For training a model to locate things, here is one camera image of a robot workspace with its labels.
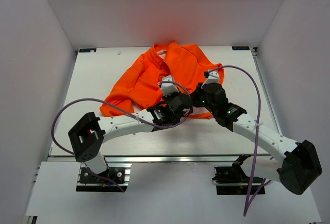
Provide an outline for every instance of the gray wall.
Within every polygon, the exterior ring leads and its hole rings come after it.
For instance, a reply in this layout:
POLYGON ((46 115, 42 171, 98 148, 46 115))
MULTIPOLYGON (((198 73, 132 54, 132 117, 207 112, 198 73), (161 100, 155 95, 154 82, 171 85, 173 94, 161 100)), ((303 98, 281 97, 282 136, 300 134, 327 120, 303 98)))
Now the gray wall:
POLYGON ((0 219, 21 223, 74 51, 47 0, 0 0, 0 219))
POLYGON ((259 45, 283 0, 48 0, 75 49, 259 45))
POLYGON ((316 145, 323 175, 311 189, 330 223, 330 0, 284 0, 259 48, 285 135, 316 145))

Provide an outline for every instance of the orange garment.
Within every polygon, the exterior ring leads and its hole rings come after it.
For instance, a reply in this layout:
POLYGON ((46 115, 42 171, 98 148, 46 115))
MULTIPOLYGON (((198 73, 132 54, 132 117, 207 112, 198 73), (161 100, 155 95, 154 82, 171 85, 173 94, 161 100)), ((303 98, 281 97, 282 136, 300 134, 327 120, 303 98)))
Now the orange garment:
MULTIPOLYGON (((134 102, 139 108, 145 109, 161 101, 162 92, 157 83, 163 77, 172 75, 176 82, 192 93, 199 82, 206 80, 204 72, 219 66, 222 64, 212 64, 195 44, 155 44, 123 74, 105 101, 133 113, 134 102), (157 54, 159 51, 166 52, 165 59, 157 54)), ((220 69, 218 73, 219 83, 222 84, 224 70, 220 69)), ((123 115, 121 111, 105 104, 100 110, 105 116, 123 115)), ((211 114, 207 112, 190 117, 210 118, 211 114)))

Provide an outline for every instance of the black label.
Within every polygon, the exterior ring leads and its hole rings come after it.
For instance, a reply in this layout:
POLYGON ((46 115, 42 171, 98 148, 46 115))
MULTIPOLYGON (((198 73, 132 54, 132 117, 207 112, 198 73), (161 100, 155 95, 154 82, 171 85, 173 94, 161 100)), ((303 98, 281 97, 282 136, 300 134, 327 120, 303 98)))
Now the black label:
POLYGON ((96 48, 83 48, 83 49, 79 49, 80 53, 95 53, 96 52, 96 48))
POLYGON ((248 46, 232 46, 233 50, 250 50, 248 46))

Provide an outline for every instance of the orange jacket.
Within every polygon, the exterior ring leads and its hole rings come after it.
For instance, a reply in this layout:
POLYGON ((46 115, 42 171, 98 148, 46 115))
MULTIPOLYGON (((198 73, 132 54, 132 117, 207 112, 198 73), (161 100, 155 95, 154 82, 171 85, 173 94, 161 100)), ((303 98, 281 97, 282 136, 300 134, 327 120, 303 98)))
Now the orange jacket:
MULTIPOLYGON (((205 71, 221 65, 212 64, 195 44, 155 44, 123 74, 105 101, 133 113, 133 102, 141 109, 145 109, 161 101, 162 92, 157 83, 163 77, 172 75, 176 82, 192 93, 199 82, 206 80, 203 74, 205 71), (162 52, 166 52, 164 59, 160 57, 162 52)), ((218 73, 219 83, 222 83, 224 70, 220 69, 218 73)), ((100 110, 105 116, 123 115, 122 112, 105 104, 100 110)), ((210 118, 211 114, 207 112, 190 117, 210 118)))

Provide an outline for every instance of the cable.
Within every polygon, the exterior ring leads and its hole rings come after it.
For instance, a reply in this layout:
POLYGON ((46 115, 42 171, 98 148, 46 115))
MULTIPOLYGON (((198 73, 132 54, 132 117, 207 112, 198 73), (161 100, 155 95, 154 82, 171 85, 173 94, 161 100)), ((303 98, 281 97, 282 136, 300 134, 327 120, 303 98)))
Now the cable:
MULTIPOLYGON (((163 83, 172 83, 172 84, 174 84, 174 85, 177 85, 177 86, 179 86, 180 88, 182 88, 183 91, 184 91, 187 95, 190 96, 188 90, 187 90, 184 86, 182 86, 180 83, 178 83, 178 82, 174 82, 174 81, 161 81, 161 82, 159 82, 159 83, 161 83, 161 84, 163 84, 163 83)), ((55 118, 54 118, 54 120, 53 120, 53 123, 52 123, 52 127, 51 127, 51 137, 52 137, 52 139, 53 139, 53 142, 54 142, 54 143, 55 143, 60 149, 62 149, 63 151, 65 151, 65 152, 67 152, 67 153, 69 153, 69 154, 72 154, 72 155, 74 155, 74 153, 73 153, 72 151, 70 151, 70 150, 64 148, 64 147, 63 147, 62 145, 60 145, 59 142, 56 140, 56 138, 55 138, 55 126, 56 126, 56 122, 57 122, 59 116, 63 113, 63 111, 64 111, 66 108, 68 108, 69 106, 72 106, 73 104, 76 104, 76 103, 78 103, 78 102, 82 102, 82 101, 96 101, 96 102, 100 102, 100 103, 106 104, 106 105, 108 105, 108 106, 111 106, 111 107, 113 107, 113 108, 115 108, 115 109, 117 109, 117 110, 119 110, 119 111, 125 113, 127 116, 129 116, 129 117, 131 117, 131 118, 137 119, 138 121, 140 121, 140 122, 142 122, 142 123, 145 123, 145 124, 147 124, 147 125, 151 125, 151 126, 154 126, 154 127, 156 127, 156 128, 160 128, 160 129, 174 128, 174 127, 176 127, 176 126, 182 124, 184 121, 187 120, 188 116, 189 116, 190 113, 191 113, 191 112, 189 112, 189 113, 188 113, 188 114, 187 114, 182 120, 180 120, 179 123, 177 123, 177 124, 175 124, 175 125, 161 126, 161 125, 156 125, 156 124, 150 123, 150 122, 148 122, 147 120, 144 120, 144 119, 142 119, 142 118, 139 118, 139 117, 137 117, 136 115, 134 115, 134 114, 132 114, 132 113, 130 113, 130 112, 127 112, 126 110, 121 109, 121 108, 119 108, 119 107, 116 107, 115 105, 113 105, 113 104, 111 104, 111 103, 108 103, 108 102, 106 102, 106 101, 104 101, 104 100, 95 99, 95 98, 82 98, 82 99, 74 100, 74 101, 72 101, 72 102, 66 104, 66 105, 65 105, 65 106, 64 106, 64 107, 63 107, 63 108, 62 108, 62 109, 56 114, 56 116, 55 116, 55 118)), ((115 183, 112 179, 105 178, 105 177, 101 177, 101 176, 99 176, 99 175, 93 173, 91 170, 89 170, 89 171, 90 171, 90 174, 91 174, 91 175, 94 175, 95 177, 100 178, 100 179, 104 179, 104 180, 108 180, 108 181, 110 181, 111 183, 115 184, 119 189, 121 189, 122 192, 124 192, 124 190, 123 190, 123 189, 122 189, 117 183, 115 183)))
MULTIPOLYGON (((237 66, 233 66, 233 65, 224 65, 221 67, 217 67, 214 68, 212 70, 209 71, 209 73, 213 72, 213 71, 217 71, 221 68, 235 68, 237 70, 240 70, 242 72, 244 72, 245 74, 247 74, 247 76, 251 79, 256 91, 257 91, 257 96, 258 96, 258 112, 257 112, 257 118, 256 118, 256 123, 259 123, 260 120, 260 114, 261 114, 261 97, 260 97, 260 92, 259 92, 259 88, 257 86, 256 81, 253 79, 253 77, 244 69, 237 67, 237 66)), ((252 183, 253 183, 253 177, 254 177, 254 171, 255 171, 255 167, 256 167, 256 160, 257 160, 257 153, 258 153, 258 140, 259 140, 259 126, 256 126, 256 136, 255 136, 255 141, 254 141, 254 152, 253 152, 253 160, 252 160, 252 168, 251 168, 251 175, 250 175, 250 180, 249 180, 249 184, 247 187, 247 194, 246 194, 246 199, 245 199, 245 206, 244 206, 244 211, 243 211, 243 216, 246 216, 246 213, 248 212, 248 209, 253 201, 253 199, 256 197, 256 195, 258 194, 258 192, 260 191, 261 187, 263 184, 261 184, 259 186, 259 188, 257 189, 257 191, 253 194, 251 200, 250 200, 250 194, 251 194, 251 189, 252 189, 252 183)))

